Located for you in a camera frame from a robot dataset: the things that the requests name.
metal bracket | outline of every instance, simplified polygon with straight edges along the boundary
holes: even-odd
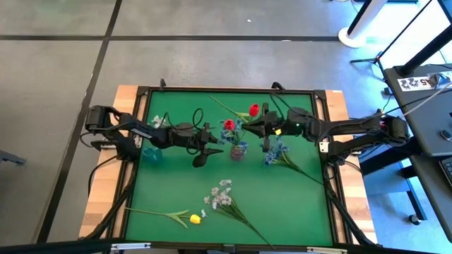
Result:
[[[320,152],[327,153],[329,144],[330,144],[329,142],[319,142]]]
[[[347,250],[344,249],[319,248],[319,247],[308,247],[307,252],[321,254],[347,254]]]
[[[321,100],[326,100],[326,92],[325,90],[314,90],[314,94]]]
[[[115,243],[112,250],[140,250],[150,248],[150,243]]]
[[[284,91],[285,88],[279,83],[279,82],[273,82],[273,84],[271,85],[271,87],[273,89],[278,89],[280,91]]]
[[[167,86],[167,83],[163,78],[160,79],[160,91],[163,91],[164,87]]]
[[[234,244],[223,244],[222,251],[225,253],[235,253],[235,245]]]

wooden board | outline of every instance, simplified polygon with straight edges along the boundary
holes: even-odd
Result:
[[[138,86],[136,85],[120,85],[114,99],[113,107],[119,111],[131,114],[135,104],[137,89]],[[347,108],[345,106],[345,99],[342,91],[329,90],[326,91],[326,96],[330,119],[332,121],[348,119]],[[141,106],[138,110],[139,119],[143,117],[143,105],[144,99],[142,100]],[[318,108],[319,112],[321,112],[321,104],[318,104]],[[334,138],[335,140],[346,141],[351,139],[352,136],[341,135],[335,136]],[[115,150],[103,150],[100,153],[99,163],[103,162],[107,158],[110,158],[111,156],[114,156],[115,154]],[[347,161],[355,163],[359,166],[358,159],[355,156],[349,156]],[[97,170],[93,179],[91,194],[88,198],[85,215],[81,225],[79,233],[80,237],[87,236],[91,233],[112,206],[114,192],[119,178],[120,166],[120,161],[113,160],[111,163]],[[367,202],[367,195],[364,189],[364,182],[362,180],[361,173],[348,164],[340,167],[340,173],[342,176],[342,184],[348,212],[352,215],[353,219],[360,229],[366,234],[366,236],[376,243],[376,234],[370,215],[369,204]],[[124,212],[123,207],[118,212],[117,223],[115,224],[113,236],[119,236],[120,223]],[[338,225],[339,240],[344,243],[345,235],[341,218],[337,210],[335,211],[335,218],[337,222],[336,224]]]

black floor stripe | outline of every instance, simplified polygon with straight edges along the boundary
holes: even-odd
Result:
[[[113,31],[114,24],[116,23],[117,16],[119,13],[119,9],[121,8],[121,3],[122,0],[117,0],[114,5],[112,17],[110,18],[110,22],[105,33],[105,36],[110,36]],[[57,213],[58,204],[59,201],[61,200],[61,195],[63,194],[64,185],[66,184],[66,180],[69,175],[69,170],[71,169],[72,160],[76,153],[78,138],[80,137],[80,133],[83,129],[85,116],[88,112],[91,99],[93,98],[94,90],[97,84],[97,79],[99,78],[100,70],[105,59],[105,54],[107,53],[108,44],[109,41],[104,40],[102,45],[100,46],[100,51],[99,54],[97,55],[97,60],[94,65],[90,83],[86,88],[85,97],[83,98],[83,101],[81,103],[80,111],[78,113],[75,125],[69,138],[68,145],[66,146],[64,155],[61,158],[61,163],[58,169],[59,171],[58,178],[56,179],[54,191],[51,192],[51,198],[48,199],[47,201],[47,209],[45,210],[45,215],[41,220],[42,223],[38,224],[40,228],[39,233],[37,233],[36,238],[37,243],[45,243],[49,238],[52,223],[54,221],[55,214]]]
[[[99,41],[104,40],[103,35],[0,35],[0,40],[25,41]]]
[[[260,35],[113,35],[111,41],[292,41],[339,42],[337,36],[260,36]]]
[[[108,28],[101,35],[0,35],[0,40],[24,41],[291,41],[291,42],[339,42],[337,36],[262,36],[262,35],[113,35]]]

gray floor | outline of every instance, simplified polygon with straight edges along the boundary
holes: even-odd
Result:
[[[114,2],[0,0],[0,35],[103,35]],[[373,24],[369,39],[385,42],[388,38],[380,32],[397,33],[418,7],[385,6],[377,17],[385,23]],[[400,9],[408,14],[394,15]],[[121,6],[113,34],[335,36],[355,15],[350,2],[322,0],[128,0]],[[434,29],[429,31],[428,36],[435,36]],[[424,41],[404,39],[397,43],[383,58],[384,66],[405,63]],[[4,120],[0,148],[28,158],[24,167],[0,164],[2,246],[29,243],[35,233],[100,44],[0,41],[0,116]],[[168,85],[186,86],[269,87],[279,81],[286,88],[343,90],[349,115],[361,117],[386,103],[387,97],[381,95],[386,85],[378,68],[366,63],[353,66],[348,61],[375,56],[385,46],[373,43],[351,49],[339,42],[110,42],[91,104],[110,105],[118,85],[157,85],[160,78]],[[428,62],[440,64],[444,59],[438,53]],[[396,102],[391,100],[388,109],[393,107]],[[77,147],[50,241],[77,237],[88,175],[97,156],[96,151]],[[403,221],[413,212],[406,194],[369,196],[379,243],[451,252],[452,244],[445,239],[422,187],[416,183],[415,187],[429,217],[420,226]]]

table leg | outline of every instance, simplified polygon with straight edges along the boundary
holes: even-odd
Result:
[[[364,162],[361,162],[362,175],[365,176],[373,173],[388,165],[399,162],[402,159],[406,159],[411,155],[420,153],[421,150],[419,144],[417,143],[417,139],[415,137],[411,137],[406,144],[400,147],[389,148],[388,150],[366,159]]]

